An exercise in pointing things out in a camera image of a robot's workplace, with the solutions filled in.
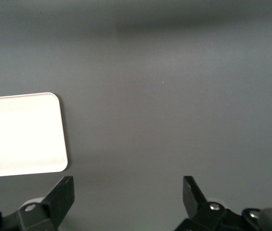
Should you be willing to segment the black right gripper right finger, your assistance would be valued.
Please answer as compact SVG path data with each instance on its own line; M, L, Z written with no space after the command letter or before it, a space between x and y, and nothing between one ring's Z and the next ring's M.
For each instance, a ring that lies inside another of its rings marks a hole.
M183 177L183 204L188 218L177 231L219 231L227 211L217 202L209 202L192 176Z

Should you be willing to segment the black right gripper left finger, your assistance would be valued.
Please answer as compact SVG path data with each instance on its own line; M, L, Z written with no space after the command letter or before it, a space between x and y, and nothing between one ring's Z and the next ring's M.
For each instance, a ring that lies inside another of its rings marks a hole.
M63 177L40 201L17 211L21 231L57 231L74 202L74 178Z

